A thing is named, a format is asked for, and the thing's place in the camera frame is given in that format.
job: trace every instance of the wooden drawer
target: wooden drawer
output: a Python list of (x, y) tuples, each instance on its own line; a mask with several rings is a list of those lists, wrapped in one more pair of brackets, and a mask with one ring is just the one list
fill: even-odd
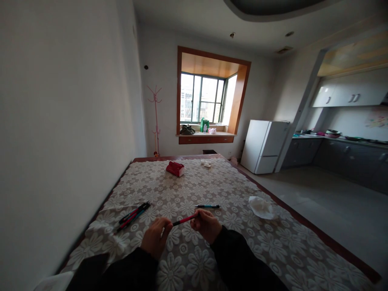
[(192, 143), (232, 143), (233, 136), (186, 136), (179, 137), (179, 144)]

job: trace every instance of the coat rack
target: coat rack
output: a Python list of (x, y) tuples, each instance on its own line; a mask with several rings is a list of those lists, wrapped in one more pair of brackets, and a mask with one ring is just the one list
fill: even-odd
[[(160, 134), (160, 129), (159, 129), (159, 127), (158, 127), (158, 110), (157, 110), (157, 108), (156, 108), (156, 103), (162, 102), (161, 99), (160, 99), (160, 101), (158, 101), (158, 97), (157, 97), (159, 91), (160, 91), (162, 88), (160, 88), (159, 90), (156, 91), (157, 86), (155, 86), (155, 92), (152, 91), (150, 87), (147, 86), (147, 88), (148, 88), (148, 89), (152, 92), (152, 94), (154, 95), (154, 100), (149, 100), (149, 99), (148, 99), (148, 101), (151, 102), (151, 103), (152, 103), (152, 102), (155, 103), (156, 131), (155, 131), (155, 132), (152, 131), (152, 133), (153, 133), (154, 136), (155, 136), (155, 151), (154, 151), (154, 156), (159, 157), (159, 156), (160, 156), (160, 151), (159, 151), (159, 134)], [(158, 141), (158, 151), (156, 150), (156, 141)]]

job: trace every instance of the tile floor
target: tile floor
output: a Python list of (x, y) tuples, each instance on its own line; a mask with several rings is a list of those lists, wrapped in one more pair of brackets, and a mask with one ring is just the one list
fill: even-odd
[(255, 175), (259, 184), (286, 202), (365, 263), (388, 277), (388, 196), (318, 167)]

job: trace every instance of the bed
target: bed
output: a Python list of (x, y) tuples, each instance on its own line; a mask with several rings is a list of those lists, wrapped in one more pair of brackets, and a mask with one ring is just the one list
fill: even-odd
[[(201, 165), (209, 159), (210, 168)], [(178, 178), (165, 171), (170, 160), (182, 163)], [(260, 219), (249, 208), (250, 196), (271, 202), (278, 216)], [(125, 231), (113, 236), (118, 221), (151, 201), (152, 206)], [(191, 215), (196, 204), (218, 204), (213, 215), (241, 233), (255, 256), (264, 261), (290, 290), (369, 290), (381, 277), (371, 267), (323, 233), (291, 207), (222, 155), (137, 158), (123, 173), (61, 272), (80, 262), (110, 253), (109, 263), (124, 258), (158, 216), (172, 222)], [(203, 237), (189, 223), (174, 227), (160, 259), (159, 290), (225, 290), (217, 265)]]

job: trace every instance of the hand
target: hand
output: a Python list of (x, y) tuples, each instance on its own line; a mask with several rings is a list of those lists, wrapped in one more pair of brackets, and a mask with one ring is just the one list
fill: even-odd
[(158, 217), (145, 232), (140, 248), (149, 253), (156, 260), (159, 260), (172, 228), (173, 224), (168, 218)]
[(198, 217), (190, 221), (191, 228), (198, 231), (212, 245), (222, 230), (221, 224), (210, 211), (197, 209), (194, 214)]

